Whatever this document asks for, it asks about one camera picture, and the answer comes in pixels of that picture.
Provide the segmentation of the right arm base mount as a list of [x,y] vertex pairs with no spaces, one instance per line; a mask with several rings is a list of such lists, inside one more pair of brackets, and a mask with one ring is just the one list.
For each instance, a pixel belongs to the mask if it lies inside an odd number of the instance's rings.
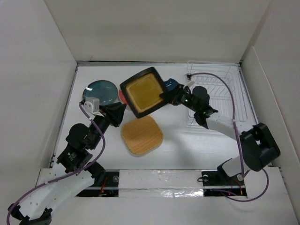
[[202,183],[205,197],[247,196],[244,181],[238,181],[236,177],[223,177],[218,171],[202,171],[197,181]]

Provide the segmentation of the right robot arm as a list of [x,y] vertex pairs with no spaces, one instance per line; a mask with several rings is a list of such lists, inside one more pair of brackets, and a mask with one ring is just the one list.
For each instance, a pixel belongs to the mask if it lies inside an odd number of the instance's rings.
[[228,184],[234,176],[243,179],[249,171],[258,172],[281,155],[267,125],[251,125],[237,121],[234,115],[227,117],[221,114],[210,106],[210,96],[204,87],[198,86],[190,90],[187,86],[177,85],[160,94],[160,97],[169,104],[184,105],[194,112],[198,125],[224,134],[236,142],[238,156],[230,158],[217,168],[217,180],[221,184]]

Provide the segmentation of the red teal floral plate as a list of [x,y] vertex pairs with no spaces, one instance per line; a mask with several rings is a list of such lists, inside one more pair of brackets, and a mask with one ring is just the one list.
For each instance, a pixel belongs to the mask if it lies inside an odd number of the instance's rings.
[[120,100],[123,104],[128,105],[127,100],[125,99],[125,96],[124,96],[122,90],[119,90],[118,95],[119,95],[119,100]]

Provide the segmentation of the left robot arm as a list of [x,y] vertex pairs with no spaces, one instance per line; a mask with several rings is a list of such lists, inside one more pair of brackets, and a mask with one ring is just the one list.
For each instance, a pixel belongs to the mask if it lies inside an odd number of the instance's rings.
[[106,146],[104,137],[109,126],[119,127],[126,105],[120,102],[100,107],[102,115],[91,118],[86,126],[74,124],[66,137],[66,148],[56,159],[44,182],[23,194],[8,208],[6,223],[13,217],[22,225],[48,225],[53,213],[69,198],[89,186],[104,182],[105,169],[97,162]]

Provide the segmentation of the black yellow square plate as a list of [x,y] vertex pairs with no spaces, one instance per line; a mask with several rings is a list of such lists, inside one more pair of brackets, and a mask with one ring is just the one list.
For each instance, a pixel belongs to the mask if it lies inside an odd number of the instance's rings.
[[126,102],[137,118],[145,117],[167,103],[160,97],[167,88],[154,67],[149,67],[120,84]]

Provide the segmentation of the teal round glass plate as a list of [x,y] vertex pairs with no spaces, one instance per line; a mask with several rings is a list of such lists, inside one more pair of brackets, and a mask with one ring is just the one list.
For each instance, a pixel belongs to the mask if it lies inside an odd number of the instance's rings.
[[109,105],[115,102],[118,89],[114,83],[107,80],[98,80],[90,83],[83,91],[82,98],[98,98],[100,105]]

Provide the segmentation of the dark blue leaf plate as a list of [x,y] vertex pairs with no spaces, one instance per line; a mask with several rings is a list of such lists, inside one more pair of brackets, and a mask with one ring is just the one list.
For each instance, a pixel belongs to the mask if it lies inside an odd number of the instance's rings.
[[167,81],[164,81],[165,90],[164,93],[177,93],[183,90],[183,85],[180,84],[178,81],[169,78]]

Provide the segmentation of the orange woven square plate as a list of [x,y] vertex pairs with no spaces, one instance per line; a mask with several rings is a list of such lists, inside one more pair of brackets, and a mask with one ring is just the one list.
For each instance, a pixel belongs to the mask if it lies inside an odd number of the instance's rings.
[[123,125],[121,137],[131,153],[143,155],[158,147],[164,134],[151,116],[145,116]]

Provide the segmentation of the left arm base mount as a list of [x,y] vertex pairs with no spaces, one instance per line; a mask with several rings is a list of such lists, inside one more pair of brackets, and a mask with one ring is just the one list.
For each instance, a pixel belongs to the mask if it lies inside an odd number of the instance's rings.
[[108,170],[99,184],[85,188],[77,197],[118,197],[119,196],[119,170]]

